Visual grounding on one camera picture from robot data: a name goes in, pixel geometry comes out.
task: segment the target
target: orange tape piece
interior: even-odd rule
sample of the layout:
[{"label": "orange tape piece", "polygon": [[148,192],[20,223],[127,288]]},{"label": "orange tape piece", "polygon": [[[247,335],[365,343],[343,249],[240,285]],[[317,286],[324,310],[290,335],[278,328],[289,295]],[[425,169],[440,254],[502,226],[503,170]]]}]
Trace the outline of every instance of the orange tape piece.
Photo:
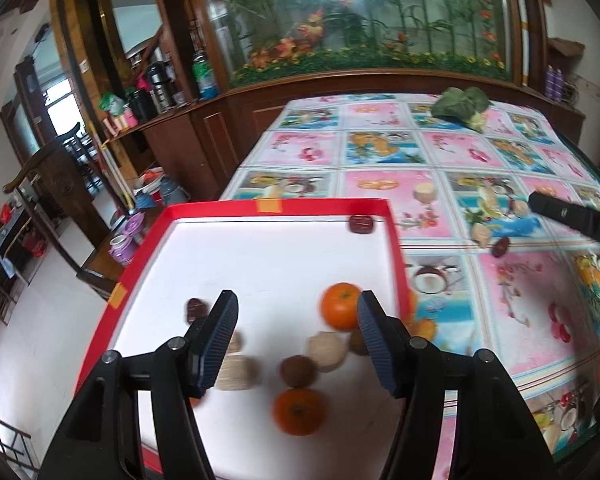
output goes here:
[{"label": "orange tape piece", "polygon": [[120,306],[120,304],[122,304],[122,301],[126,298],[127,293],[128,290],[126,290],[126,286],[122,285],[121,283],[117,283],[116,286],[113,288],[111,296],[109,296],[109,306],[113,310],[116,310]]},{"label": "orange tape piece", "polygon": [[282,213],[282,200],[279,198],[257,198],[258,213]]}]

